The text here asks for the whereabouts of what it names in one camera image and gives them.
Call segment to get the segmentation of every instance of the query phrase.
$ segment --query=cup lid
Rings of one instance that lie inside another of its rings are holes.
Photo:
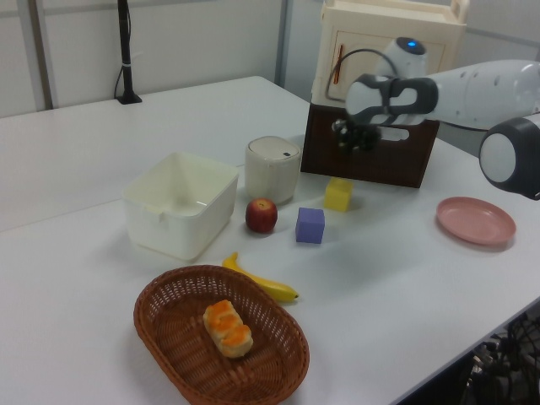
[[[263,137],[251,141],[248,149],[264,159],[291,159],[300,154],[300,148],[280,137]]]

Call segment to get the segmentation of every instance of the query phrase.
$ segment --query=black stand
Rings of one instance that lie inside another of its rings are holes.
[[[127,16],[127,0],[118,0],[118,20],[120,23],[120,47],[122,75],[124,76],[124,94],[116,97],[122,104],[134,104],[142,102],[141,98],[133,91],[132,59],[129,51],[130,22]]]

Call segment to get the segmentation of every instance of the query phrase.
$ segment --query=yellow banana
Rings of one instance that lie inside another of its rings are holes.
[[[231,270],[235,270],[236,272],[242,273],[247,277],[251,278],[257,284],[259,284],[262,289],[269,293],[270,296],[272,296],[276,301],[290,302],[293,301],[295,298],[298,298],[298,293],[292,288],[290,288],[288,285],[277,283],[275,281],[267,280],[265,278],[254,276],[253,274],[248,273],[246,270],[240,267],[238,263],[236,263],[237,258],[238,252],[234,252],[232,255],[223,260],[222,266],[230,268]]]

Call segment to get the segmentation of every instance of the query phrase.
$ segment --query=pink plate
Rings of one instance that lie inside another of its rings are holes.
[[[452,197],[441,201],[437,219],[455,236],[480,245],[498,245],[516,233],[516,223],[509,214],[476,198]]]

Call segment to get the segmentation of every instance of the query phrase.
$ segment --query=red apple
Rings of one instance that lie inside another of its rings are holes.
[[[278,221],[278,208],[268,198],[255,198],[246,207],[247,227],[260,234],[273,230]]]

